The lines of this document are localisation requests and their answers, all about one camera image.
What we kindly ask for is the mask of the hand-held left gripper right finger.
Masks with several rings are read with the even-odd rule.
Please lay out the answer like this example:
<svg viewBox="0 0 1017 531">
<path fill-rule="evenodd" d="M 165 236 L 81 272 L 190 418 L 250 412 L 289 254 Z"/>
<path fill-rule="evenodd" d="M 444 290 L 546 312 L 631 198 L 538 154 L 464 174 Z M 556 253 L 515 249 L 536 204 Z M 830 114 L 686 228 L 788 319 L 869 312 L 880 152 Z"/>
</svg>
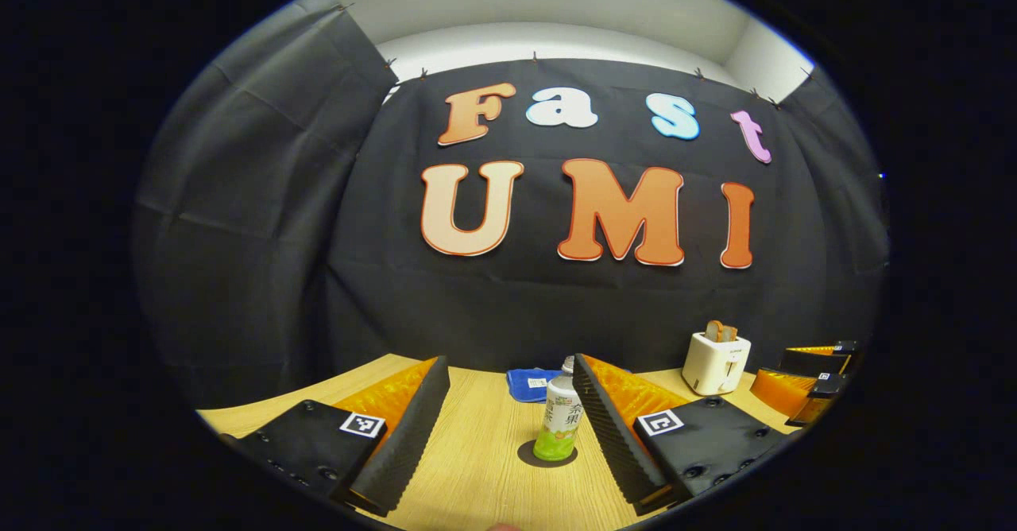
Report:
<svg viewBox="0 0 1017 531">
<path fill-rule="evenodd" d="M 787 441 L 723 397 L 692 401 L 589 355 L 575 355 L 573 383 L 638 515 L 690 501 Z"/>
</svg>

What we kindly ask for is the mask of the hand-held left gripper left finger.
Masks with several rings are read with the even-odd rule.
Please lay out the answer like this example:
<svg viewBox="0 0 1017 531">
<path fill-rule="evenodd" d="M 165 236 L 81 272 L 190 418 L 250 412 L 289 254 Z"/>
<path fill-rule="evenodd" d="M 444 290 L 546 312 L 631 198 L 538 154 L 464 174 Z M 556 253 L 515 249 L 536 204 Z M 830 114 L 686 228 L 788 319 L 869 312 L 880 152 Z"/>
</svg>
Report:
<svg viewBox="0 0 1017 531">
<path fill-rule="evenodd" d="M 450 389 L 446 356 L 337 403 L 304 400 L 236 437 L 219 437 L 301 491 L 384 517 L 421 461 Z"/>
</svg>

